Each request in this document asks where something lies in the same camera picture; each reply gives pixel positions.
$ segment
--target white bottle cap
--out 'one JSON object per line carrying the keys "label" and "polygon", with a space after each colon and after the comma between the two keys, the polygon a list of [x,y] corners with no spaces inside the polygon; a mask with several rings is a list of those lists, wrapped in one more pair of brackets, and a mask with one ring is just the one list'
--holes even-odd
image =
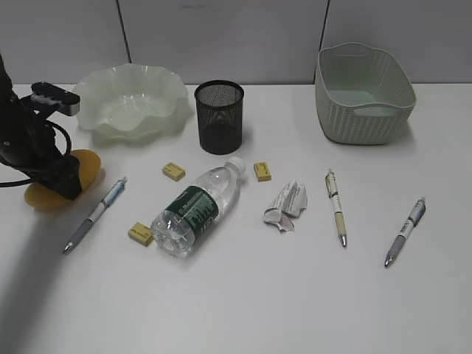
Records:
{"label": "white bottle cap", "polygon": [[235,166],[236,169],[239,171],[240,176],[243,175],[246,171],[246,164],[244,163],[244,160],[240,159],[239,157],[233,156],[228,161],[226,161],[226,163]]}

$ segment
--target light green basket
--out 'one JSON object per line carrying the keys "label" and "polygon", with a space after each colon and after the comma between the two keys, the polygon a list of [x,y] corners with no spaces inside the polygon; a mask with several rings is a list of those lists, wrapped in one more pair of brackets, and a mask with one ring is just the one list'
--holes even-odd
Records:
{"label": "light green basket", "polygon": [[342,144],[389,142],[416,103],[412,85],[393,56],[360,43],[319,52],[315,87],[324,134]]}

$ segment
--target crumpled paper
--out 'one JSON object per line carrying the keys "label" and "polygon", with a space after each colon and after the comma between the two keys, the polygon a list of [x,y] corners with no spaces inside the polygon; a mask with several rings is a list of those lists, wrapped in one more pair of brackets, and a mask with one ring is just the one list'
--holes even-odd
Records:
{"label": "crumpled paper", "polygon": [[298,218],[302,210],[306,209],[307,203],[305,185],[294,179],[283,187],[279,195],[265,210],[263,220],[277,226],[280,231],[291,231],[295,226],[289,217]]}

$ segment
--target green bottle label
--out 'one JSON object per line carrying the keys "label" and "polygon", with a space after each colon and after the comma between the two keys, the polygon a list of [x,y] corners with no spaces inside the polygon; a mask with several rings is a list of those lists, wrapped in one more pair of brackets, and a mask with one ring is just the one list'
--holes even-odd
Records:
{"label": "green bottle label", "polygon": [[203,189],[190,186],[183,191],[167,208],[183,218],[195,234],[200,236],[218,216],[218,205]]}

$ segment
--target glass bowl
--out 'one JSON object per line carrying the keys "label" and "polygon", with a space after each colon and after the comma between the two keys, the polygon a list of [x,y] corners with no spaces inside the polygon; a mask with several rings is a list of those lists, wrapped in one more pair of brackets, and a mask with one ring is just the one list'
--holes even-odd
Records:
{"label": "glass bowl", "polygon": [[77,120],[82,129],[128,139],[164,130],[178,99],[188,95],[177,74],[136,64],[93,72],[73,92],[80,96]]}

